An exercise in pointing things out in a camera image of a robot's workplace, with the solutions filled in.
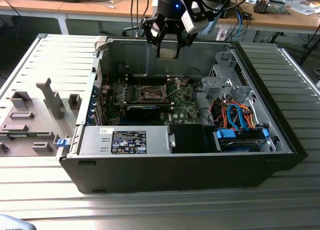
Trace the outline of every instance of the desk leg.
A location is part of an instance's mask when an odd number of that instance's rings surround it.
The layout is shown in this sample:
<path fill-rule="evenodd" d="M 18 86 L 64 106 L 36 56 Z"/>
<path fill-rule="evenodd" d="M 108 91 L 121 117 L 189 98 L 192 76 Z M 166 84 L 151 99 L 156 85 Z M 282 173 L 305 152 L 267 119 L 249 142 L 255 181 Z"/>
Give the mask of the desk leg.
<path fill-rule="evenodd" d="M 56 16 L 56 19 L 59 22 L 59 26 L 60 26 L 60 30 L 61 30 L 61 34 L 63 35 L 68 35 L 68 28 L 67 28 L 67 24 L 66 24 L 66 15 L 65 14 L 58 14 Z"/>

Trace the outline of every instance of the white label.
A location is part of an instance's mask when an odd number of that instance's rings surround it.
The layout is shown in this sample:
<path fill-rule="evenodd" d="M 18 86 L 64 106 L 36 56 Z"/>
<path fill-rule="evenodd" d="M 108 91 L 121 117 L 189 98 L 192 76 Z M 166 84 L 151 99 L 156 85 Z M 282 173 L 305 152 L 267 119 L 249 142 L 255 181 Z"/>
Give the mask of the white label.
<path fill-rule="evenodd" d="M 100 134 L 112 134 L 114 128 L 100 128 Z"/>

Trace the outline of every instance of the table surface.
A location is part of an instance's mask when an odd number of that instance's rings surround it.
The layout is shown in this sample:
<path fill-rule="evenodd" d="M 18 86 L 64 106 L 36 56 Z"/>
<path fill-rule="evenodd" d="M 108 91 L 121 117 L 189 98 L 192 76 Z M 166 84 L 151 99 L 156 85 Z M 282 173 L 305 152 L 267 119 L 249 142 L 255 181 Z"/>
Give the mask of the table surface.
<path fill-rule="evenodd" d="M 66 3 L 55 1 L 37 1 L 37 0 L 8 0 L 10 4 L 19 11 L 34 11 L 48 13 L 64 13 L 64 14 L 85 14 L 99 16 L 119 16 L 130 17 L 131 0 L 114 0 L 115 9 L 111 9 L 97 2 L 80 0 L 78 3 Z M 147 0 L 139 0 L 138 15 L 141 17 L 146 8 Z M 283 15 L 279 14 L 256 14 L 253 10 L 253 4 L 243 3 L 241 5 L 243 11 L 252 14 L 250 22 L 251 26 L 277 27 L 277 28 L 296 28 L 305 30 L 315 30 L 319 23 L 319 15 L 312 14 L 305 16 L 298 12 L 287 8 Z M 10 6 L 0 0 L 0 10 L 10 10 Z M 133 5 L 133 16 L 136 15 L 136 0 Z M 146 16 L 152 15 L 152 0 L 149 0 L 149 9 Z M 219 19 L 221 24 L 236 24 L 237 19 L 230 14 L 227 19 Z"/>

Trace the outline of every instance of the red wire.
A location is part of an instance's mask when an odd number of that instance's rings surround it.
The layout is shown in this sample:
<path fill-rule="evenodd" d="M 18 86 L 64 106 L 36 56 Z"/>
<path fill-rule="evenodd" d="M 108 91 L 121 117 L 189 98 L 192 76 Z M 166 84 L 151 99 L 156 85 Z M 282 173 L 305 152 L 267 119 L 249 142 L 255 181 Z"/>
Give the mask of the red wire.
<path fill-rule="evenodd" d="M 108 81 L 109 81 L 109 73 L 106 74 L 106 83 L 105 83 L 105 85 L 108 84 Z"/>

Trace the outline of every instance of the robotic arm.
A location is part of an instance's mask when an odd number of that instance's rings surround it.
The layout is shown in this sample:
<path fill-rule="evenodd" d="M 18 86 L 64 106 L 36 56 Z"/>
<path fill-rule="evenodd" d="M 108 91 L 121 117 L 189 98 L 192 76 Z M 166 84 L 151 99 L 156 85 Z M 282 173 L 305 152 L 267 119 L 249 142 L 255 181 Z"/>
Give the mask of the robotic arm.
<path fill-rule="evenodd" d="M 175 58 L 178 58 L 180 48 L 190 46 L 209 22 L 217 20 L 222 11 L 236 6 L 225 9 L 222 0 L 158 0 L 155 17 L 145 17 L 142 27 L 148 43 L 157 46 L 156 57 L 158 58 L 165 35 L 176 35 Z"/>

